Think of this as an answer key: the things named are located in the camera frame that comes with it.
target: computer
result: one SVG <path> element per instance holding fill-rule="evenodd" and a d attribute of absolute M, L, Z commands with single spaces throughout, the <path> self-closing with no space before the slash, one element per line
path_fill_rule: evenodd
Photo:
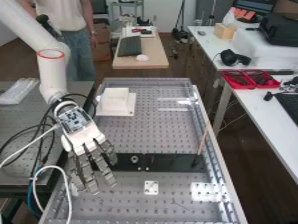
<path fill-rule="evenodd" d="M 125 37 L 119 41 L 118 57 L 137 56 L 142 53 L 141 37 Z"/>
<path fill-rule="evenodd" d="M 264 15 L 272 12 L 276 0 L 234 0 L 232 6 L 256 12 Z"/>

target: mouse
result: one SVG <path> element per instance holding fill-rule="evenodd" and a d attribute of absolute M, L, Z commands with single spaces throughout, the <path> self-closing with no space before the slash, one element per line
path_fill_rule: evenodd
<path fill-rule="evenodd" d="M 139 54 L 135 58 L 137 61 L 149 61 L 149 57 L 145 54 Z"/>

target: person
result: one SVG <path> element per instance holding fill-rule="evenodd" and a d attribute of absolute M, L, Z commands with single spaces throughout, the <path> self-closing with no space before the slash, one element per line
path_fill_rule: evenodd
<path fill-rule="evenodd" d="M 67 81 L 94 81 L 95 70 L 91 47 L 95 48 L 93 9 L 90 0 L 18 0 L 24 9 L 36 18 L 45 14 L 50 24 L 61 31 L 58 41 L 70 48 L 66 67 Z"/>

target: jeans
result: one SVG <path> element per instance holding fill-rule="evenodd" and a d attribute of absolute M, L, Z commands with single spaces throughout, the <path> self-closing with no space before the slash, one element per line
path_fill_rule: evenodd
<path fill-rule="evenodd" d="M 63 38 L 59 41 L 70 48 L 70 59 L 66 68 L 67 81 L 94 81 L 95 69 L 86 28 L 79 31 L 61 31 L 61 33 Z"/>

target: red tray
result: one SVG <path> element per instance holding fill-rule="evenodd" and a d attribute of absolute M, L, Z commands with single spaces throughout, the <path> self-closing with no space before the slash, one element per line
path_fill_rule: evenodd
<path fill-rule="evenodd" d="M 220 75 L 232 89 L 254 89 L 255 83 L 242 71 L 222 71 Z"/>
<path fill-rule="evenodd" d="M 271 77 L 271 75 L 262 70 L 247 70 L 243 71 L 248 78 L 255 83 L 255 87 L 259 89 L 276 89 L 280 86 L 280 83 Z M 258 76 L 262 76 L 264 83 L 259 84 L 256 82 Z"/>

